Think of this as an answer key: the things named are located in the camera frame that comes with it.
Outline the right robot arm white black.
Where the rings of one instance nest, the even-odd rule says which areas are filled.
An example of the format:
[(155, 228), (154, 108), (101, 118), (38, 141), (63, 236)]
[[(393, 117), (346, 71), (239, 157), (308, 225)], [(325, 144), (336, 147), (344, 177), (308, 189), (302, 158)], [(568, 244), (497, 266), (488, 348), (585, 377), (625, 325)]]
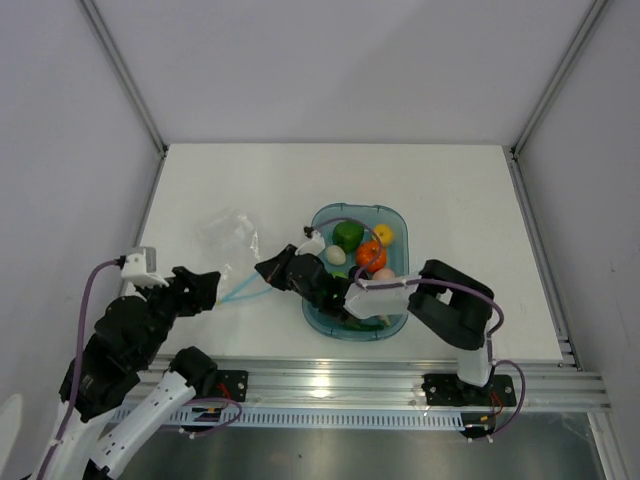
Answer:
[(458, 395), (479, 403), (493, 389), (492, 336), (505, 320), (493, 291), (439, 260), (428, 260), (419, 273), (390, 280), (331, 275), (311, 253), (292, 245), (255, 265), (271, 287), (297, 293), (320, 313), (339, 321), (410, 314), (455, 348)]

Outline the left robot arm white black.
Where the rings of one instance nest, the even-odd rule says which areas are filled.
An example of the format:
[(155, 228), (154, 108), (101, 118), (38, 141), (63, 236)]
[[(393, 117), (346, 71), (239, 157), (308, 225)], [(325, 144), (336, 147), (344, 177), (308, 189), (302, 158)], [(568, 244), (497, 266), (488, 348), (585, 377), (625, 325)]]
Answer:
[(112, 301), (61, 384), (58, 417), (35, 479), (116, 479), (151, 436), (192, 399), (217, 387), (216, 363), (196, 347), (180, 350), (159, 384), (113, 430), (106, 425), (139, 384), (179, 317), (210, 311), (220, 275), (175, 267), (162, 284)]

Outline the white egg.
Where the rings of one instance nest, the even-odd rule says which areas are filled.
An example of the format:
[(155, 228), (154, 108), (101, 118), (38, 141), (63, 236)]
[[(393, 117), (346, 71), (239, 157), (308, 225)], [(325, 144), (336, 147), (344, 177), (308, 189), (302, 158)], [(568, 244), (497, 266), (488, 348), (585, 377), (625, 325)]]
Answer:
[(346, 253), (340, 246), (330, 245), (326, 249), (326, 259), (331, 265), (344, 265), (346, 263)]

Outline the clear zip top bag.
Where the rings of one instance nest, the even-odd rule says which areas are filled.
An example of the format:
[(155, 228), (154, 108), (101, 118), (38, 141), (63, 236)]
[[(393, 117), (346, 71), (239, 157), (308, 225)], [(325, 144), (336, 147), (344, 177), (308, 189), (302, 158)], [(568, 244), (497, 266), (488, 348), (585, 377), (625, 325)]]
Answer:
[(253, 300), (272, 290), (255, 270), (261, 260), (261, 229), (254, 216), (224, 208), (200, 220), (195, 232), (204, 264), (221, 275), (219, 304)]

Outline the purple eggplant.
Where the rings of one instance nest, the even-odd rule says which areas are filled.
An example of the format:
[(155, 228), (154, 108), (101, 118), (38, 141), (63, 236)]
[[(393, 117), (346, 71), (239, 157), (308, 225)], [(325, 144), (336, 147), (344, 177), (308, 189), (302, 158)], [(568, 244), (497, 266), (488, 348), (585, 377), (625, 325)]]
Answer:
[(362, 278), (362, 279), (368, 279), (367, 271), (366, 270), (361, 271), (358, 266), (351, 267), (349, 269), (348, 275), (350, 279), (355, 279), (356, 277)]

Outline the dark green chili pepper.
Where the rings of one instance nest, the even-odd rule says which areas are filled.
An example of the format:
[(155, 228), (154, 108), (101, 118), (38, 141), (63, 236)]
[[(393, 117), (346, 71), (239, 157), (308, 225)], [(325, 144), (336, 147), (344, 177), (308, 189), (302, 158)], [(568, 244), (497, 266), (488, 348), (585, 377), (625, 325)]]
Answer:
[(341, 324), (341, 327), (344, 330), (356, 332), (375, 332), (386, 329), (386, 325), (383, 323), (366, 324), (358, 319), (355, 321), (345, 321)]

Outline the green bell pepper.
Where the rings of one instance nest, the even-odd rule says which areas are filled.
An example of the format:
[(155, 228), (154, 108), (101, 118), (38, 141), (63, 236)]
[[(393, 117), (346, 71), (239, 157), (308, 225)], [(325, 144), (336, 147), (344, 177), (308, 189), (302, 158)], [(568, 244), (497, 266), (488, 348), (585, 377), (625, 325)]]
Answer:
[(357, 250), (364, 237), (364, 228), (352, 221), (339, 222), (332, 232), (333, 244), (340, 247), (346, 254)]

